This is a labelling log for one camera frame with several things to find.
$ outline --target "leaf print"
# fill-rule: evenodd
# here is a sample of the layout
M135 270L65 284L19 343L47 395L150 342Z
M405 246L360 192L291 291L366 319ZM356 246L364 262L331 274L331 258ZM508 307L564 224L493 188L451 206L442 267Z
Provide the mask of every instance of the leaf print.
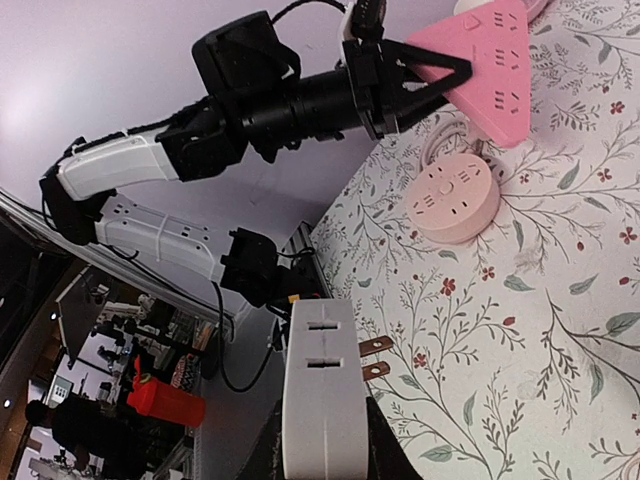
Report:
M522 245L524 245L524 231L522 230L522 224L514 220L513 228L516 229L516 240L518 240L519 251L522 251Z
M530 292L535 290L535 288L531 288L524 283L520 277L516 277L515 275L509 275L504 281L504 286L516 292Z
M600 50L600 53L598 54L598 62L600 63L600 65L606 62L607 58L609 58L610 53L611 45L609 45L607 42L604 42L604 45L602 45L602 50Z
M593 277L586 279L584 282L574 283L569 287L569 293L571 293L571 295L582 295L591 288L591 285L596 281L596 278L598 278L598 275L594 275Z
M457 255L454 252L452 252L451 250L440 250L438 252L438 256L440 258L452 258L456 262L458 261Z
M633 27L630 30L627 30L627 37L633 37L638 32L640 32L640 24L636 25L635 27Z
M551 25L545 25L540 30L538 30L538 32L535 35L542 35L543 33L547 33L549 31L551 31L552 28L553 27Z
M589 42L587 41L586 38L584 38L582 35L574 35L575 39L578 40L580 43L584 43L587 47L591 46L589 45Z
M607 333L611 337L623 334L640 320L640 312L621 313L607 322Z
M418 382L416 382L411 375L400 375L400 380L402 380L405 385L420 390L420 385L418 385Z
M450 445L443 445L441 447L432 448L428 452L420 455L420 458L426 458L432 462L448 462L453 457L453 450Z
M591 402L595 400L595 398L600 395L602 388L604 387L604 376L602 375L602 369L596 365L595 363L591 364L591 368L589 369L591 373Z
M576 166L569 170L564 175L564 177L562 177L562 180L560 180L560 183L558 183L558 188L560 190L566 190L567 188L569 188L575 181L578 173L580 173L580 161L578 161L576 163Z
M471 397L469 397L469 400L467 400L464 403L464 408L462 409L464 423L466 423L470 427L473 426L473 407L475 403L476 403L476 394L474 393L473 395L471 395Z
M611 210L609 210L605 204L603 204L602 202L596 200L593 197L585 197L584 201L587 202L589 205L592 205L592 206L594 206L596 208L599 208L601 210L606 210L607 212L611 213Z

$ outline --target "floral tablecloth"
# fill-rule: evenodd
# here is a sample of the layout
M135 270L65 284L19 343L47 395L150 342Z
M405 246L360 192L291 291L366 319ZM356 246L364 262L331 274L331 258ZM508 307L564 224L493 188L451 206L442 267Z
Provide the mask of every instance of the floral tablecloth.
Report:
M616 479L640 447L640 3L556 0L530 52L530 140L483 146L482 235L438 246L405 214L453 109L381 142L313 233L360 337L395 342L372 391L425 478Z

